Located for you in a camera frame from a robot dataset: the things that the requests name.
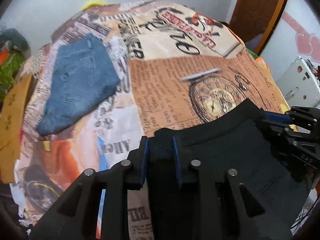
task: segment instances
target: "wooden door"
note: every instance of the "wooden door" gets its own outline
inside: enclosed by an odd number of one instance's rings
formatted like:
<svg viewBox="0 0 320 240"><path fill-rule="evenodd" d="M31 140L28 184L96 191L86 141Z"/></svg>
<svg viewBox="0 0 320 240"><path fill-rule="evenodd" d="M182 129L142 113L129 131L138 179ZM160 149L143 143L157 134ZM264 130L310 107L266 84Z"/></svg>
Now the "wooden door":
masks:
<svg viewBox="0 0 320 240"><path fill-rule="evenodd" d="M238 0L229 28L244 42L263 34L262 44L259 43L254 50L258 53L276 25L284 3L286 0Z"/></svg>

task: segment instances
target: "door frame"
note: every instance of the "door frame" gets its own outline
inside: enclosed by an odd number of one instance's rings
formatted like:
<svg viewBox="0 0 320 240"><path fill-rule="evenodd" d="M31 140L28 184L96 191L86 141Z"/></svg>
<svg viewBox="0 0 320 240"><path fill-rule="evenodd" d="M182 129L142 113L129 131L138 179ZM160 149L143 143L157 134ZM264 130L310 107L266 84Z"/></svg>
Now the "door frame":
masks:
<svg viewBox="0 0 320 240"><path fill-rule="evenodd" d="M263 33L258 45L254 48L253 52L257 55L259 55L262 50L264 49L264 47L266 46L267 42L269 41L271 35L273 34L274 29L276 28L276 25L278 24L282 13L284 11L284 7L287 4L287 0L278 0L278 3L276 5L276 9L268 23L268 26L265 30L265 32ZM232 17L231 17L231 21L230 21L230 26L231 24L236 20L233 15L239 10L241 6L241 0L237 0L235 9L233 11Z"/></svg>

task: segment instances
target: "yellow cloth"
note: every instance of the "yellow cloth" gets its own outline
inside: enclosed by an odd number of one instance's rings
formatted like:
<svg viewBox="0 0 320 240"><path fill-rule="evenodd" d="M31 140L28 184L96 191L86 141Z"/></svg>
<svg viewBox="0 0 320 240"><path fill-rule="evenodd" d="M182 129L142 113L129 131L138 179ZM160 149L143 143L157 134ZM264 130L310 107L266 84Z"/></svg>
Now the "yellow cloth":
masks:
<svg viewBox="0 0 320 240"><path fill-rule="evenodd" d="M86 2L85 5L82 7L82 10L85 10L91 6L96 5L106 5L107 3L101 1L101 0L90 0L89 2Z"/></svg>
<svg viewBox="0 0 320 240"><path fill-rule="evenodd" d="M0 174L14 182L14 162L20 156L20 131L32 74L25 75L6 95L0 117Z"/></svg>

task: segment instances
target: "blue denim shorts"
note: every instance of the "blue denim shorts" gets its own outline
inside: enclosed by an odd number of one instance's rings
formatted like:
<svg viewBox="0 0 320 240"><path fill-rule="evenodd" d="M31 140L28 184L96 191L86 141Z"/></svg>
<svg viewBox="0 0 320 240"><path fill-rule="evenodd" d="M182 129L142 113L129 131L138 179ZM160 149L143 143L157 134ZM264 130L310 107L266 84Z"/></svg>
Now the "blue denim shorts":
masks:
<svg viewBox="0 0 320 240"><path fill-rule="evenodd" d="M41 135L61 132L113 95L119 82L104 45L92 33L75 44L60 46L51 95L37 131Z"/></svg>

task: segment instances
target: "white appliance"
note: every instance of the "white appliance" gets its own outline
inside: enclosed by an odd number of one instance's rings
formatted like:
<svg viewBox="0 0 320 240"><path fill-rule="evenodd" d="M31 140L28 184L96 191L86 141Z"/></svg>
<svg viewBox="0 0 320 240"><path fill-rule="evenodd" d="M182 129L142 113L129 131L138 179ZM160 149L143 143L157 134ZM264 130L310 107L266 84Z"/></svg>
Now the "white appliance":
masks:
<svg viewBox="0 0 320 240"><path fill-rule="evenodd" d="M319 81L300 56L276 81L276 85L290 107L317 107L320 104Z"/></svg>

